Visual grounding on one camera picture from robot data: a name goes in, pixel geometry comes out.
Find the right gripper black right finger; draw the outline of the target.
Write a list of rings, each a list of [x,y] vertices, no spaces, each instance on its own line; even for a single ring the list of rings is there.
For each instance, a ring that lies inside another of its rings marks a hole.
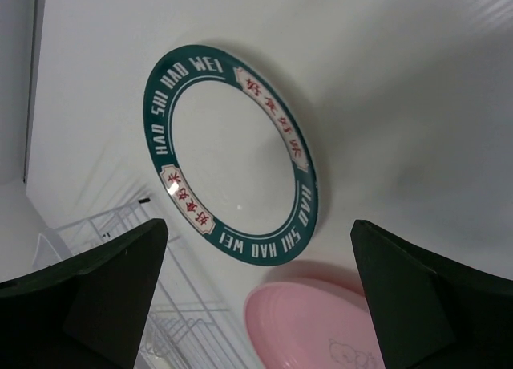
[[[350,238],[387,368],[510,368],[512,282],[365,220]]]

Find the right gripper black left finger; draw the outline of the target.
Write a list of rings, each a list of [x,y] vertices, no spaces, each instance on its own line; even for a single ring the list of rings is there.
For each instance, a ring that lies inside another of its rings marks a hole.
[[[3,368],[133,368],[168,242],[151,219],[1,284]]]

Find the pink plastic plate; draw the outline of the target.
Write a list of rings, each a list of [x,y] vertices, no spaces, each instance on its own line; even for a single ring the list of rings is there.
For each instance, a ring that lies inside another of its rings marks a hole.
[[[312,278],[270,282],[246,298],[244,324],[266,368],[383,368],[366,298]]]

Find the green rimmed white plate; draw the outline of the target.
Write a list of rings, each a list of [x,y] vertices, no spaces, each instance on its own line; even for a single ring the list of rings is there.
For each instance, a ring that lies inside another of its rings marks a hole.
[[[181,217],[238,261],[278,266],[315,233],[317,171],[294,114],[236,56],[191,44],[148,77],[143,126],[156,173]]]

